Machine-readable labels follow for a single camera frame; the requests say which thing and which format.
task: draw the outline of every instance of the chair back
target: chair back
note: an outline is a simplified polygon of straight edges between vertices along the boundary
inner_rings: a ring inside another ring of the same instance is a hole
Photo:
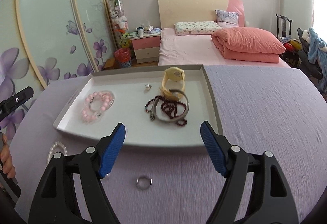
[[[277,34],[276,34],[276,38],[278,38],[278,35],[279,35],[279,18],[282,20],[282,37],[286,37],[287,35],[291,35],[291,24],[293,22],[293,20],[285,17],[285,16],[282,16],[282,15],[279,15],[279,14],[276,14],[277,16]],[[288,34],[286,32],[286,21],[289,22],[289,31],[288,31]]]

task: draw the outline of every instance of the trash bin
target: trash bin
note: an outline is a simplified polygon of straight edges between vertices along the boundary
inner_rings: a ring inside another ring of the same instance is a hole
[[[121,48],[117,51],[115,51],[115,57],[118,61],[119,67],[131,67],[132,61],[130,58],[130,49],[129,48]]]

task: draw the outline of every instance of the human hand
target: human hand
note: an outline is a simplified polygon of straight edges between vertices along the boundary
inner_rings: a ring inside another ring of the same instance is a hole
[[[16,175],[15,167],[12,164],[12,156],[9,153],[9,145],[7,137],[2,135],[3,148],[0,152],[0,160],[3,163],[2,172],[7,174],[7,178],[13,178]]]

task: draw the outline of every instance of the headboard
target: headboard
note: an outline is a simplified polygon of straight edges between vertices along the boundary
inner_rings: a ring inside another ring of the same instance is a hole
[[[216,21],[216,9],[238,12],[238,23],[244,27],[241,0],[158,0],[161,28],[174,28],[176,22]]]

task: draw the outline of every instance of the pink bed sheet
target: pink bed sheet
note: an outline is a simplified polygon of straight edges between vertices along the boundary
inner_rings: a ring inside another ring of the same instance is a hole
[[[177,36],[174,29],[163,29],[161,32],[159,65],[289,67],[282,59],[279,59],[279,63],[228,60],[216,48],[211,35]]]

